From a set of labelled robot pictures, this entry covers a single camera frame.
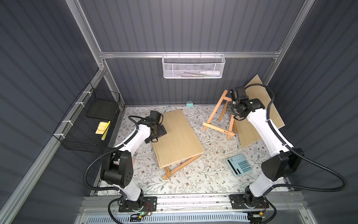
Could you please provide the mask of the plywood board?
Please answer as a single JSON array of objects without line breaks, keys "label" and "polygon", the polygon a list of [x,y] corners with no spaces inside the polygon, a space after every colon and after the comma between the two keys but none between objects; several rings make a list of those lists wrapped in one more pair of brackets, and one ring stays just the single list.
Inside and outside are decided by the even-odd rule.
[{"label": "plywood board", "polygon": [[272,130],[267,124],[267,120],[270,119],[272,126],[279,130],[285,126],[278,110],[275,105],[270,106],[269,117],[267,117],[268,104],[271,101],[271,95],[268,90],[261,86],[262,82],[258,75],[256,75],[247,85],[246,94],[249,97],[249,101],[258,99],[264,108],[256,109],[254,112],[250,112],[248,117],[243,121],[235,120],[237,128],[238,138],[240,140],[241,148],[246,148],[262,139],[261,134],[264,135],[264,139],[269,137],[275,137]]},{"label": "plywood board", "polygon": [[162,113],[162,125],[167,134],[153,143],[153,149],[160,168],[179,163],[205,152],[195,131],[182,110]]}]

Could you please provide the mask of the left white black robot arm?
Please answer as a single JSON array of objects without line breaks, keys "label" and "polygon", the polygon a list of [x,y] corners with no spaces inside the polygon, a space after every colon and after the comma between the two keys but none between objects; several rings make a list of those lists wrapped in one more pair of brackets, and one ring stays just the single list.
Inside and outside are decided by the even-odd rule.
[{"label": "left white black robot arm", "polygon": [[114,147],[115,152],[103,157],[100,178],[120,192],[128,203],[141,207],[144,193],[132,180],[133,155],[142,143],[157,142],[167,132],[162,124],[164,115],[157,111],[150,111],[145,118],[131,115],[129,120],[135,124],[135,129]]}]

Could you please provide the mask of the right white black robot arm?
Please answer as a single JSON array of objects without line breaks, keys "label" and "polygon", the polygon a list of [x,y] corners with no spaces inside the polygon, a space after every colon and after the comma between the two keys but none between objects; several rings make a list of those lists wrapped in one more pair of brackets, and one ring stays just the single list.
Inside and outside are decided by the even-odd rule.
[{"label": "right white black robot arm", "polygon": [[249,99],[244,86],[231,89],[230,94],[230,110],[235,120],[248,120],[261,136],[270,155],[261,164],[262,173],[245,189],[244,203],[249,208],[255,208],[280,180],[297,170],[302,159],[290,152],[288,147],[293,145],[284,138],[270,118],[274,95],[268,105],[264,106],[259,99]]}]

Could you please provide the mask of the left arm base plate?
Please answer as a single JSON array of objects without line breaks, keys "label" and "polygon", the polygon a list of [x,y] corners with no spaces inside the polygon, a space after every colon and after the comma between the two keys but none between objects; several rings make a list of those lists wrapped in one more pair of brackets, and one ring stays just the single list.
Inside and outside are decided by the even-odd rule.
[{"label": "left arm base plate", "polygon": [[139,197],[137,201],[120,199],[119,212],[153,212],[157,209],[157,197]]}]

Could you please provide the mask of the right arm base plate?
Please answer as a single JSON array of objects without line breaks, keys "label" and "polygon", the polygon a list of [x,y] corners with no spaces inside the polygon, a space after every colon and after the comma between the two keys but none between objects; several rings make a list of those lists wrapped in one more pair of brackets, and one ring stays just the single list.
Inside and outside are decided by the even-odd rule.
[{"label": "right arm base plate", "polygon": [[270,205],[262,197],[252,197],[245,194],[231,194],[229,199],[232,209],[267,209]]}]

